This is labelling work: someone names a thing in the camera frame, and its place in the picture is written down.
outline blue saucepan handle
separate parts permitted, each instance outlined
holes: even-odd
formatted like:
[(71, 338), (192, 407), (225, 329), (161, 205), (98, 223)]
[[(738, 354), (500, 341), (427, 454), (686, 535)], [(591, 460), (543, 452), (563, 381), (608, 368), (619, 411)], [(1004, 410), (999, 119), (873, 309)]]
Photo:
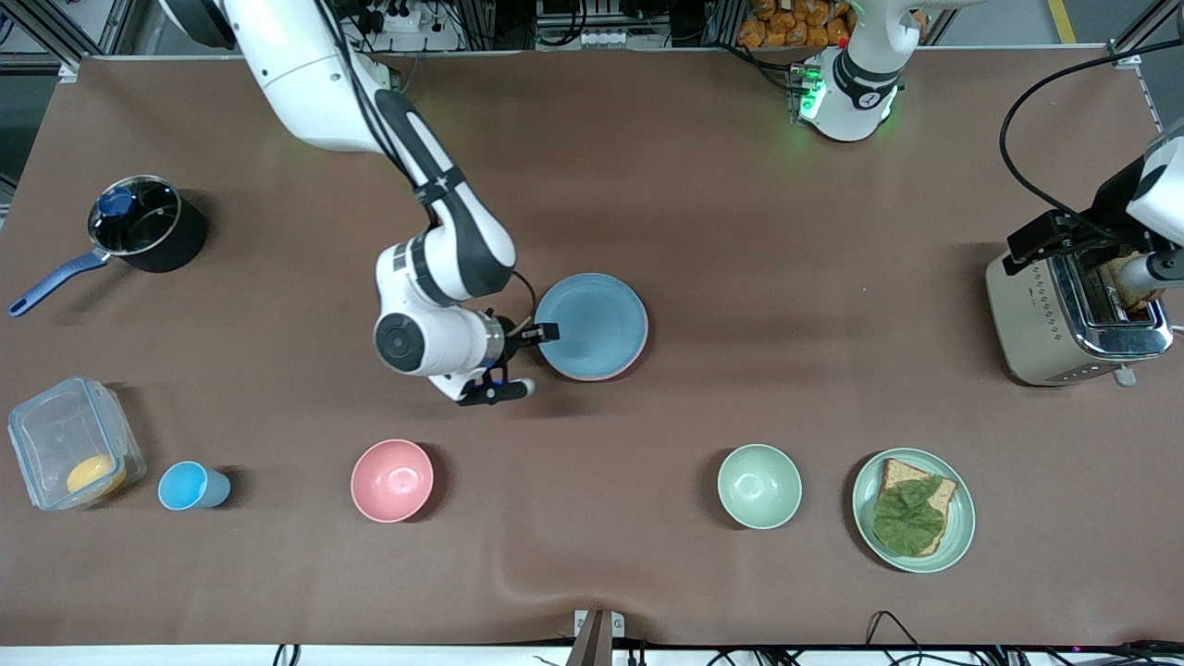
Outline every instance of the blue saucepan handle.
[(25, 292), (24, 296), (8, 306), (8, 316), (20, 316), (27, 313), (33, 309), (33, 306), (44, 301), (45, 296), (49, 296), (54, 289), (65, 284), (66, 280), (88, 270), (103, 268), (110, 257), (111, 255), (103, 250), (94, 250), (59, 265), (53, 273), (45, 276), (45, 280), (34, 284), (32, 289)]

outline brown tablecloth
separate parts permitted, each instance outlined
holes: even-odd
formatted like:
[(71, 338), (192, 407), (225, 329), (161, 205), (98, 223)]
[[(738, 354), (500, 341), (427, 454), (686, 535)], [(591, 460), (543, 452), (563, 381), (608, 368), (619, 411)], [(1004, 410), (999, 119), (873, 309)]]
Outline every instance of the brown tablecloth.
[[(1004, 171), (999, 121), (1093, 51), (926, 52), (871, 139), (789, 123), (727, 55), (430, 59), (411, 97), (540, 288), (629, 282), (652, 342), (626, 378), (461, 409), (375, 358), (373, 262), (424, 216), (377, 155), (291, 137), (240, 62), (88, 62), (59, 87), (0, 235), (6, 299), (88, 246), (108, 184), (156, 173), (213, 232), (165, 275), (114, 265), (0, 321), (0, 409), (72, 374), (115, 388), (148, 474), (102, 508), (43, 513), (0, 455), (0, 641), (493, 642), (570, 633), (575, 608), (680, 643), (856, 642), (876, 609), (925, 642), (1109, 643), (1184, 626), (1178, 352), (1139, 386), (1017, 386), (983, 284), (1043, 210)], [(1154, 134), (1132, 72), (1032, 100), (1016, 159), (1085, 205)], [(525, 292), (491, 301), (517, 315)], [(412, 524), (348, 492), (369, 444), (427, 444)], [(714, 497), (762, 441), (805, 479), (783, 529)], [(978, 508), (973, 547), (896, 572), (854, 532), (862, 460), (920, 447)], [(229, 466), (232, 506), (172, 514), (173, 462)], [(900, 636), (887, 636), (902, 640)]]

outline cup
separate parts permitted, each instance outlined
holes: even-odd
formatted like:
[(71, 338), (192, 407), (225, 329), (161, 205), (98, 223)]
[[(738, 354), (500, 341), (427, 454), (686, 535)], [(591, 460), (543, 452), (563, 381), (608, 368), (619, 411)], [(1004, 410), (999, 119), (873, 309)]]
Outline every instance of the cup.
[(230, 497), (230, 479), (221, 472), (187, 460), (169, 467), (160, 478), (156, 497), (170, 511), (210, 508)]

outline electrical cable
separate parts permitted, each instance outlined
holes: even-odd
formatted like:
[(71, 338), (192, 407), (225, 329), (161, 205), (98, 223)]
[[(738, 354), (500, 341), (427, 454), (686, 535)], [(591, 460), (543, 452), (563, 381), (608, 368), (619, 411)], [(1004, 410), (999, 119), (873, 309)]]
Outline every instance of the electrical cable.
[(662, 47), (665, 49), (667, 44), (670, 44), (670, 39), (671, 38), (678, 39), (681, 41), (683, 39), (691, 39), (694, 37), (699, 37), (700, 41), (702, 41), (703, 31), (706, 31), (706, 30), (707, 30), (707, 26), (704, 25), (703, 27), (699, 28), (699, 32), (693, 32), (693, 33), (686, 34), (686, 36), (680, 34), (678, 37), (675, 38), (674, 37), (674, 28), (670, 28), (670, 32), (667, 33), (665, 41), (662, 43)]
[(416, 70), (419, 69), (419, 55), (417, 53), (411, 62), (411, 71), (407, 72), (407, 82), (399, 85), (399, 95), (406, 95), (407, 89), (411, 88), (411, 82), (416, 78)]
[[(358, 72), (354, 71), (354, 52), (349, 49), (349, 43), (346, 39), (346, 32), (341, 27), (341, 21), (336, 19), (333, 13), (333, 8), (326, 5), (326, 0), (313, 0), (316, 2), (316, 7), (321, 13), (321, 19), (324, 23), (324, 27), (329, 30), (334, 43), (337, 46), (337, 51), (341, 53), (342, 66), (346, 70), (346, 76), (349, 77), (349, 84), (354, 91), (354, 98), (358, 102), (358, 108), (361, 111), (362, 121), (366, 123), (366, 129), (369, 130), (371, 136), (378, 143), (382, 154), (386, 159), (394, 165), (394, 168), (407, 179), (407, 182), (412, 187), (416, 186), (416, 181), (411, 178), (411, 173), (407, 172), (406, 166), (403, 160), (399, 159), (394, 149), (394, 140), (386, 132), (386, 121), (379, 115), (378, 109), (374, 108), (374, 103), (366, 95), (366, 90), (362, 87), (361, 79), (358, 78)], [(427, 229), (432, 229), (439, 225), (439, 219), (436, 212), (432, 211), (431, 206), (424, 206), (424, 213), (427, 216)]]
[(779, 63), (770, 63), (767, 60), (761, 60), (757, 56), (753, 56), (752, 51), (749, 51), (747, 46), (745, 46), (744, 51), (741, 51), (740, 49), (736, 49), (735, 46), (732, 46), (731, 44), (725, 44), (722, 41), (713, 41), (710, 44), (707, 44), (706, 46), (709, 49), (723, 49), (728, 53), (732, 53), (736, 58), (740, 58), (741, 60), (757, 68), (757, 71), (760, 72), (760, 76), (764, 77), (765, 81), (771, 83), (778, 90), (781, 90), (784, 92), (803, 92), (807, 90), (806, 88), (802, 87), (786, 85), (785, 83), (777, 81), (777, 78), (774, 78), (773, 75), (770, 73), (770, 72), (789, 73), (793, 64), (796, 63), (783, 65)]
[[(1028, 654), (1022, 648), (1017, 647), (1017, 648), (1015, 648), (1015, 651), (1019, 655), (1021, 662), (1023, 662), (1025, 666), (1031, 664), (1031, 661), (1029, 661), (1029, 659), (1028, 659)], [(1041, 648), (1041, 651), (1044, 652), (1045, 654), (1048, 654), (1049, 657), (1056, 659), (1058, 662), (1061, 662), (1062, 666), (1081, 666), (1079, 664), (1074, 664), (1073, 661), (1069, 661), (1068, 659), (1064, 658), (1064, 655), (1062, 655), (1060, 652), (1057, 652), (1053, 647), (1043, 646)], [(1135, 665), (1135, 664), (1138, 664), (1139, 666), (1147, 666), (1147, 665), (1152, 665), (1152, 666), (1179, 666), (1178, 664), (1172, 664), (1171, 661), (1159, 661), (1159, 660), (1152, 659), (1151, 655), (1145, 654), (1145, 653), (1139, 652), (1139, 651), (1132, 651), (1132, 652), (1134, 652), (1134, 657), (1125, 657), (1122, 659), (1119, 659), (1118, 661), (1109, 661), (1109, 662), (1100, 664), (1100, 665), (1096, 665), (1096, 666), (1131, 666), (1131, 665)], [(1184, 659), (1184, 655), (1172, 655), (1172, 657), (1175, 659)]]
[[(888, 666), (901, 666), (902, 664), (912, 661), (913, 659), (918, 660), (918, 666), (920, 666), (920, 664), (926, 659), (932, 659), (933, 661), (938, 661), (941, 664), (948, 664), (950, 666), (979, 666), (978, 664), (966, 664), (965, 661), (958, 661), (955, 659), (947, 659), (945, 657), (938, 657), (935, 654), (927, 654), (925, 652), (925, 648), (921, 647), (921, 643), (918, 642), (913, 633), (909, 632), (908, 628), (905, 627), (905, 623), (901, 622), (900, 619), (896, 617), (896, 615), (893, 614), (893, 611), (890, 610), (877, 610), (871, 614), (871, 619), (869, 620), (869, 626), (868, 626), (868, 633), (863, 640), (864, 648), (871, 647), (871, 639), (875, 638), (876, 629), (880, 628), (880, 621), (883, 620), (884, 617), (892, 620), (896, 625), (896, 627), (900, 628), (900, 630), (905, 634), (905, 638), (907, 638), (909, 642), (913, 643), (913, 648), (916, 651), (913, 654), (908, 654), (897, 659), (894, 659), (892, 653), (888, 652), (887, 649), (883, 651), (884, 655), (888, 658)], [(977, 657), (979, 661), (983, 661), (985, 664), (985, 660), (983, 659), (982, 655), (978, 654), (978, 652), (976, 651), (970, 651), (970, 652), (971, 654)]]
[(354, 18), (353, 15), (349, 15), (349, 17), (346, 17), (346, 18), (347, 18), (347, 19), (349, 19), (349, 23), (354, 24), (354, 27), (355, 27), (355, 28), (358, 28), (358, 34), (362, 36), (362, 45), (363, 45), (363, 46), (366, 46), (366, 49), (367, 49), (367, 50), (368, 50), (369, 52), (372, 52), (372, 53), (373, 53), (373, 52), (374, 52), (374, 45), (373, 45), (373, 44), (371, 44), (371, 40), (369, 40), (369, 38), (368, 38), (368, 37), (366, 37), (366, 32), (365, 32), (365, 31), (362, 31), (362, 26), (358, 24), (358, 19), (356, 19), (356, 18)]
[(715, 662), (719, 661), (720, 659), (727, 661), (731, 666), (736, 666), (736, 662), (733, 661), (732, 658), (729, 657), (729, 654), (733, 653), (733, 652), (735, 652), (735, 651), (734, 649), (729, 649), (729, 651), (725, 652), (725, 651), (721, 649), (719, 654), (716, 654), (715, 657), (713, 657), (712, 660), (707, 662), (707, 666), (715, 666)]
[(485, 44), (491, 44), (494, 41), (493, 37), (489, 37), (487, 34), (481, 34), (480, 32), (472, 32), (471, 30), (469, 30), (468, 26), (464, 25), (464, 21), (461, 20), (461, 17), (456, 14), (456, 8), (452, 7), (451, 5), (445, 4), (444, 12), (448, 14), (449, 20), (452, 23), (452, 27), (456, 28), (457, 36), (459, 36), (463, 32), (466, 36), (469, 36), (470, 40), (475, 41), (481, 47), (484, 47)]
[(1098, 65), (1105, 65), (1105, 64), (1108, 64), (1108, 63), (1115, 63), (1115, 62), (1121, 60), (1124, 58), (1131, 58), (1131, 57), (1134, 57), (1134, 56), (1141, 56), (1141, 55), (1145, 55), (1145, 53), (1152, 53), (1154, 51), (1162, 51), (1164, 49), (1171, 49), (1172, 46), (1179, 46), (1179, 45), (1180, 45), (1180, 39), (1177, 38), (1177, 39), (1171, 39), (1171, 40), (1167, 40), (1167, 41), (1159, 41), (1159, 43), (1156, 43), (1156, 44), (1151, 44), (1148, 46), (1140, 46), (1138, 49), (1132, 49), (1132, 50), (1125, 51), (1122, 53), (1113, 53), (1113, 55), (1109, 55), (1109, 56), (1106, 56), (1106, 57), (1102, 57), (1102, 58), (1094, 58), (1093, 60), (1086, 60), (1085, 63), (1079, 63), (1076, 65), (1064, 68), (1063, 70), (1054, 72), (1054, 73), (1051, 73), (1049, 76), (1045, 76), (1041, 81), (1036, 82), (1036, 84), (1034, 84), (1031, 88), (1029, 88), (1028, 90), (1025, 90), (1024, 94), (1021, 95), (1018, 100), (1016, 100), (1015, 104), (1011, 105), (1011, 109), (1008, 110), (1006, 116), (1004, 116), (1004, 119), (1003, 119), (1003, 127), (999, 128), (999, 153), (1003, 155), (1003, 164), (1006, 165), (1008, 171), (1011, 173), (1011, 175), (1017, 181), (1019, 181), (1019, 184), (1023, 185), (1029, 192), (1031, 192), (1032, 194), (1036, 194), (1037, 197), (1040, 197), (1041, 199), (1043, 199), (1045, 203), (1048, 203), (1049, 205), (1051, 205), (1053, 207), (1055, 207), (1060, 212), (1062, 212), (1066, 216), (1068, 216), (1074, 222), (1077, 222), (1077, 223), (1087, 226), (1088, 229), (1090, 229), (1095, 233), (1099, 233), (1103, 238), (1118, 242), (1119, 239), (1108, 229), (1103, 229), (1102, 226), (1099, 226), (1098, 224), (1094, 224), (1092, 220), (1086, 219), (1085, 217), (1081, 216), (1081, 213), (1079, 213), (1077, 211), (1075, 211), (1072, 207), (1069, 207), (1068, 204), (1063, 204), (1060, 200), (1053, 198), (1053, 196), (1050, 196), (1049, 193), (1044, 192), (1043, 190), (1041, 190), (1040, 187), (1037, 187), (1036, 185), (1034, 185), (1022, 173), (1019, 173), (1019, 169), (1016, 168), (1016, 164), (1011, 160), (1011, 154), (1008, 152), (1008, 129), (1011, 127), (1011, 120), (1015, 117), (1016, 111), (1019, 110), (1019, 107), (1022, 107), (1024, 102), (1027, 102), (1041, 88), (1044, 88), (1049, 83), (1051, 83), (1051, 82), (1054, 82), (1054, 81), (1056, 81), (1056, 79), (1058, 79), (1061, 77), (1064, 77), (1064, 76), (1068, 76), (1070, 73), (1075, 73), (1075, 72), (1079, 72), (1079, 71), (1082, 71), (1082, 70), (1087, 70), (1089, 68), (1095, 68)]
[(8, 17), (6, 17), (4, 14), (4, 12), (0, 12), (0, 32), (4, 33), (2, 36), (0, 36), (0, 44), (4, 44), (5, 41), (8, 41), (8, 37), (12, 34), (12, 30), (15, 26), (17, 26), (17, 21), (14, 21), (14, 20), (9, 19)]
[[(583, 18), (580, 19), (580, 26), (577, 28), (575, 19), (579, 15), (583, 15)], [(559, 41), (551, 41), (548, 39), (539, 37), (538, 34), (534, 36), (534, 40), (538, 41), (539, 44), (542, 44), (543, 46), (552, 46), (552, 47), (566, 46), (572, 41), (575, 41), (580, 37), (580, 34), (584, 33), (584, 27), (587, 26), (587, 23), (588, 23), (587, 0), (578, 0), (575, 6), (572, 7), (572, 25), (567, 28), (567, 33), (564, 34), (564, 37), (560, 38)]]
[[(527, 280), (521, 273), (519, 273), (516, 270), (514, 271), (514, 277), (517, 277), (522, 282), (522, 284), (526, 286), (526, 290), (530, 292), (530, 314), (526, 315), (522, 319), (521, 324), (519, 324), (517, 326), (514, 327), (513, 331), (510, 331), (509, 333), (507, 333), (506, 334), (507, 338), (513, 338), (514, 335), (517, 335), (519, 333), (521, 333), (523, 328), (526, 328), (527, 326), (530, 326), (530, 324), (534, 321), (535, 313), (539, 312), (539, 296), (535, 295), (535, 293), (534, 293), (534, 286), (530, 284), (530, 281)], [(645, 660), (645, 651), (644, 651), (644, 648), (642, 651), (642, 660), (643, 661)]]
[[(276, 657), (275, 659), (271, 660), (271, 666), (279, 666), (279, 658), (283, 657), (285, 647), (288, 647), (288, 643), (279, 643), (279, 647), (276, 648)], [(288, 659), (288, 666), (296, 666), (296, 664), (298, 662), (300, 662), (300, 643), (295, 643), (292, 645), (292, 655), (290, 659)]]

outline plastic food container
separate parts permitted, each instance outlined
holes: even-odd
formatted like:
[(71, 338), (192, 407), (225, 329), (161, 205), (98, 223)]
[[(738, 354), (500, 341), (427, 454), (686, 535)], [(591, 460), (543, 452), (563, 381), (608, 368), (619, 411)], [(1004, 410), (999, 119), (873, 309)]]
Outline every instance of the plastic food container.
[(8, 415), (28, 499), (44, 511), (89, 506), (143, 476), (144, 459), (115, 393), (71, 377)]

